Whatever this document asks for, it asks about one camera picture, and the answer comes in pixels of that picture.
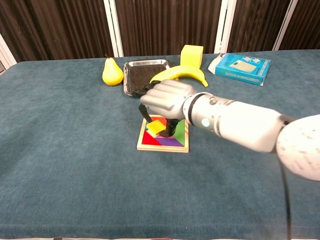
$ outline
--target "blue box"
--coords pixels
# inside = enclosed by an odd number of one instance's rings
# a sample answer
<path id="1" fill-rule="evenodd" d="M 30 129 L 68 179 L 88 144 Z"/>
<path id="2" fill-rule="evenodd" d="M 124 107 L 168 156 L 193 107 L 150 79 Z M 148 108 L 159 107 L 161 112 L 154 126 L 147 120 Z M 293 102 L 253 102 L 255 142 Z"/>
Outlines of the blue box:
<path id="1" fill-rule="evenodd" d="M 226 53 L 214 59 L 208 69 L 215 75 L 263 86 L 270 62 L 269 59 Z"/>

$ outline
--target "yellow puzzle piece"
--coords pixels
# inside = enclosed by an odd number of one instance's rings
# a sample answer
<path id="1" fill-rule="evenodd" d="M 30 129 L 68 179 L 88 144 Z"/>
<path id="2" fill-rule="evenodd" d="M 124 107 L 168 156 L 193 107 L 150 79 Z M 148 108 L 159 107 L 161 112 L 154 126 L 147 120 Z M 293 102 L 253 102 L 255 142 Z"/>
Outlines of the yellow puzzle piece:
<path id="1" fill-rule="evenodd" d="M 152 121 L 146 125 L 148 133 L 152 137 L 156 137 L 161 131 L 166 130 L 166 126 L 159 120 Z"/>

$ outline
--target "purple puzzle piece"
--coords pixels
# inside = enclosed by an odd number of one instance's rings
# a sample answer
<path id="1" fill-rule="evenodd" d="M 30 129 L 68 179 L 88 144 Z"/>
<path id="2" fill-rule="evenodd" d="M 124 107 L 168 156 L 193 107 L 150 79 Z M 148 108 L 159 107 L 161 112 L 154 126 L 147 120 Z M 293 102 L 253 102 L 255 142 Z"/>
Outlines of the purple puzzle piece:
<path id="1" fill-rule="evenodd" d="M 156 137 L 155 138 L 162 146 L 183 147 L 183 145 L 174 138 Z"/>

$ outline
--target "pear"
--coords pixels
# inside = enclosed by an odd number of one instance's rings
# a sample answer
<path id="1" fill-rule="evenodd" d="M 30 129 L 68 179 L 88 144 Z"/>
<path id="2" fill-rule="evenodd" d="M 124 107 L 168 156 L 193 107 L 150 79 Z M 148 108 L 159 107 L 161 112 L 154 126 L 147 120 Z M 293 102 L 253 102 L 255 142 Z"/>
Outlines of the pear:
<path id="1" fill-rule="evenodd" d="M 109 86 L 115 86 L 122 82 L 124 79 L 124 72 L 117 65 L 112 57 L 108 57 L 104 63 L 102 72 L 102 80 Z"/>

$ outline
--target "metal tray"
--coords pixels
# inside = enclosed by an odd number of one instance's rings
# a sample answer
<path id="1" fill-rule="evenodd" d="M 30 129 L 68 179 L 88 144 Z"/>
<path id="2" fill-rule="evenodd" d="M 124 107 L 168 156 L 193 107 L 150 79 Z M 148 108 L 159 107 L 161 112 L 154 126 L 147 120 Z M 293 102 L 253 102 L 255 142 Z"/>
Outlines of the metal tray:
<path id="1" fill-rule="evenodd" d="M 171 67 L 165 59 L 128 61 L 123 67 L 123 90 L 132 96 L 134 90 L 140 90 L 150 83 L 152 77 Z"/>

